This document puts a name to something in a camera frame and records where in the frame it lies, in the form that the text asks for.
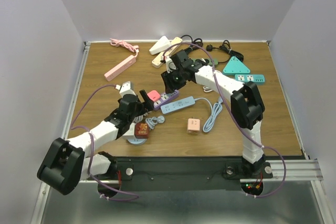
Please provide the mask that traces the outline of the dark red cube socket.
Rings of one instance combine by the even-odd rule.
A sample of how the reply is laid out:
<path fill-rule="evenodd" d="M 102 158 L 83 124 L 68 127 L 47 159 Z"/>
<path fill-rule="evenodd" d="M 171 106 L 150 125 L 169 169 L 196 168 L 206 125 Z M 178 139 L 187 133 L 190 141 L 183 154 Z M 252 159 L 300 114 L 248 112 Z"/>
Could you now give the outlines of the dark red cube socket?
<path fill-rule="evenodd" d="M 139 122 L 135 125 L 134 135 L 137 139 L 147 139 L 149 136 L 150 128 L 147 123 Z"/>

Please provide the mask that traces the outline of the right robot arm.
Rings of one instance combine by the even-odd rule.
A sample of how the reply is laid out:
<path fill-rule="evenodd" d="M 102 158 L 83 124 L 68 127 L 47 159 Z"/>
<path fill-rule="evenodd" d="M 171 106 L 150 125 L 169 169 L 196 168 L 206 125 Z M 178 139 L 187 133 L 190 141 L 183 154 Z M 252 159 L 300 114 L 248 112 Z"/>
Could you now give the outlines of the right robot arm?
<path fill-rule="evenodd" d="M 166 93 L 179 90 L 192 81 L 217 92 L 224 103 L 230 102 L 228 112 L 243 135 L 241 170 L 248 177 L 258 174 L 266 158 L 261 143 L 265 105 L 257 85 L 229 78 L 210 66 L 208 60 L 193 60 L 184 50 L 165 59 L 165 63 L 167 71 L 161 77 Z"/>

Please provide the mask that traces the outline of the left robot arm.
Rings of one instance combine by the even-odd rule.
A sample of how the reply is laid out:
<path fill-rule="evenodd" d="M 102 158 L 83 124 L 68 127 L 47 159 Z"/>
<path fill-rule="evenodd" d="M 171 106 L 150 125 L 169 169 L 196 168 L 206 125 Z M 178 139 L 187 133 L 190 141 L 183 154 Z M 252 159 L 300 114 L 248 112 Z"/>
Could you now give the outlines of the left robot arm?
<path fill-rule="evenodd" d="M 72 192 L 81 180 L 90 175 L 113 178 L 117 166 L 111 158 L 95 155 L 95 149 L 119 139 L 136 117 L 154 109 L 154 102 L 144 90 L 140 95 L 123 95 L 118 104 L 96 127 L 73 138 L 53 140 L 37 171 L 37 178 L 63 195 Z"/>

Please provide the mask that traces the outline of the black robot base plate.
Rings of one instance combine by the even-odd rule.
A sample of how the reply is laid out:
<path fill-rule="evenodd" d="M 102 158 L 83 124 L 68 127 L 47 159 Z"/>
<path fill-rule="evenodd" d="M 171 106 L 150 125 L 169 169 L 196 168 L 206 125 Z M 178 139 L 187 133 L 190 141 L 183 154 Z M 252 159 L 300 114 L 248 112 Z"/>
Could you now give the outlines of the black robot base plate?
<path fill-rule="evenodd" d="M 124 191 L 240 190 L 242 179 L 273 177 L 270 163 L 254 171 L 241 157 L 117 157 L 112 171 L 97 178 L 118 180 Z"/>

